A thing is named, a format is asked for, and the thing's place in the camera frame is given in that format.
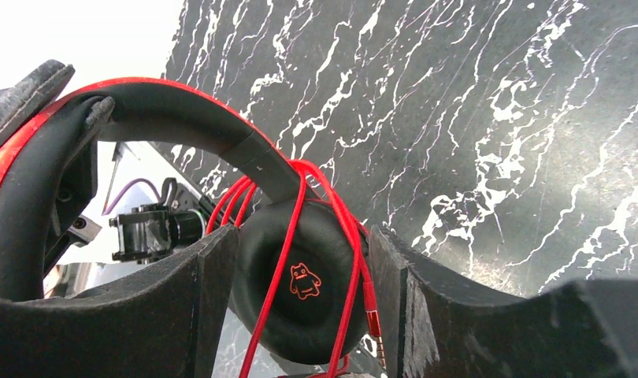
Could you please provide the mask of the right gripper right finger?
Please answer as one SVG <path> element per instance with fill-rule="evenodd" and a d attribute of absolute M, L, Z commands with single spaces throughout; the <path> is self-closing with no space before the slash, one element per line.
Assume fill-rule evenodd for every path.
<path fill-rule="evenodd" d="M 638 280 L 497 291 L 369 233 L 390 377 L 638 377 Z"/>

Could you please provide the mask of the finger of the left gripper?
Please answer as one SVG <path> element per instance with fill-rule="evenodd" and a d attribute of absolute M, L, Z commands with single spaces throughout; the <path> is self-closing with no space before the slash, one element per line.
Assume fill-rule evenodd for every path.
<path fill-rule="evenodd" d="M 114 106 L 111 97 L 80 97 L 69 101 L 46 122 L 49 130 L 59 137 L 54 145 L 59 148 L 60 163 L 46 238 L 44 275 L 71 245 L 87 245 L 101 229 L 82 212 L 97 192 L 97 141 Z"/>
<path fill-rule="evenodd" d="M 75 74 L 72 65 L 50 59 L 12 87 L 0 90 L 0 147 L 53 102 Z"/>

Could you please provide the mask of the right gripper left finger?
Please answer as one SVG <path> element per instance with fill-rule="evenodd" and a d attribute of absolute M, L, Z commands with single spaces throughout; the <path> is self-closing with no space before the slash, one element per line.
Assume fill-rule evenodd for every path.
<path fill-rule="evenodd" d="M 239 249 L 218 228 L 72 298 L 0 300 L 0 377 L 209 377 Z"/>

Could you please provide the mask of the red black headphones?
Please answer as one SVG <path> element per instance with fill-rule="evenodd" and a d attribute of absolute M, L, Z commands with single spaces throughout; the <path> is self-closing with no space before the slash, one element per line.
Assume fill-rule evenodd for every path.
<path fill-rule="evenodd" d="M 228 307 L 250 334 L 273 278 L 299 191 L 296 161 L 324 173 L 309 180 L 292 248 L 261 348 L 304 365 L 327 365 L 350 286 L 354 254 L 324 185 L 333 188 L 359 231 L 380 220 L 374 161 L 375 96 L 354 75 L 326 79 L 170 79 L 122 77 L 61 94 L 0 147 L 0 300 L 43 295 L 44 238 L 56 188 L 40 178 L 59 168 L 59 137 L 46 122 L 69 101 L 115 101 L 101 143 L 147 142 L 158 161 L 142 175 L 181 176 L 201 193 L 204 232 L 231 225 L 239 249 Z M 147 263 L 156 263 L 188 247 Z"/>

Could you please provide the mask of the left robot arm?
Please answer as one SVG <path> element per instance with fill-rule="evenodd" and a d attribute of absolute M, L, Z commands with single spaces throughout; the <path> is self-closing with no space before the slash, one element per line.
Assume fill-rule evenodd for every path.
<path fill-rule="evenodd" d="M 15 87 L 0 90 L 0 146 L 4 137 L 11 136 L 49 105 L 73 73 L 72 66 L 49 60 Z M 103 125 L 99 117 L 105 115 L 111 103 L 100 97 L 88 101 L 85 112 L 74 116 L 78 125 L 72 130 L 68 129 L 69 120 L 59 120 L 54 125 L 64 137 L 63 141 L 56 140 L 55 146 L 66 146 L 69 151 L 57 156 L 59 168 L 49 168 L 50 176 L 39 180 L 45 187 L 57 189 L 48 205 L 51 211 L 43 218 L 48 224 L 43 250 L 45 274 L 54 269 L 71 245 L 85 246 L 92 240 L 87 234 L 92 226 L 81 212 L 96 193 L 96 136 Z M 114 260 L 140 264 L 157 261 L 202 237 L 205 227 L 198 210 L 171 208 L 177 187 L 176 180 L 168 177 L 157 202 L 133 208 L 110 220 L 110 226 L 118 230 L 120 245 L 113 254 Z"/>

